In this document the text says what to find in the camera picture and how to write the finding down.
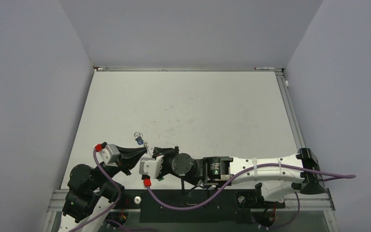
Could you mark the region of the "blue plastic key tag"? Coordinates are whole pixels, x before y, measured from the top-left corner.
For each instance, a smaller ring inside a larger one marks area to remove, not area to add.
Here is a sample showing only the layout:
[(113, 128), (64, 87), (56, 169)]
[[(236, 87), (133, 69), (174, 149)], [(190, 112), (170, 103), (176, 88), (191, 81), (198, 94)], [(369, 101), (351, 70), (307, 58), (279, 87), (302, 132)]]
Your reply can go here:
[(137, 142), (138, 145), (143, 145), (144, 144), (144, 140), (143, 140), (143, 138), (141, 136), (137, 136), (135, 138), (135, 140), (136, 140), (136, 142)]

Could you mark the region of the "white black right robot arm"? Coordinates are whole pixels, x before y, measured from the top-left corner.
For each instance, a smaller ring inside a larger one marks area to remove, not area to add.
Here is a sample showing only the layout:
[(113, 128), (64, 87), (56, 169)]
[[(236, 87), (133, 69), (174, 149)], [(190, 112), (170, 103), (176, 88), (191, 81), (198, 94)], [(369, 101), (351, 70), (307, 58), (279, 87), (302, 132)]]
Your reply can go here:
[(256, 181), (281, 184), (288, 191), (314, 195), (326, 190), (318, 179), (319, 164), (309, 148), (285, 157), (257, 159), (214, 156), (194, 159), (178, 147), (155, 147), (152, 162), (144, 166), (145, 175), (161, 180), (170, 174), (192, 185), (222, 186)]

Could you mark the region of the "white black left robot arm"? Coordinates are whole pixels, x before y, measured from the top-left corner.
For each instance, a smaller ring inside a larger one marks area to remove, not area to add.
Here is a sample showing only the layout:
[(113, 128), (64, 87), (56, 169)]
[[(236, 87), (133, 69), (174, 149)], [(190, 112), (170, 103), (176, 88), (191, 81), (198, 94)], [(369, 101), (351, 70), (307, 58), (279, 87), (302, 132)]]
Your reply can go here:
[(147, 153), (147, 148), (123, 148), (106, 142), (93, 147), (96, 167), (78, 164), (72, 168), (69, 188), (62, 208), (60, 232), (97, 232), (113, 209), (127, 209), (134, 196), (113, 180), (131, 170)]

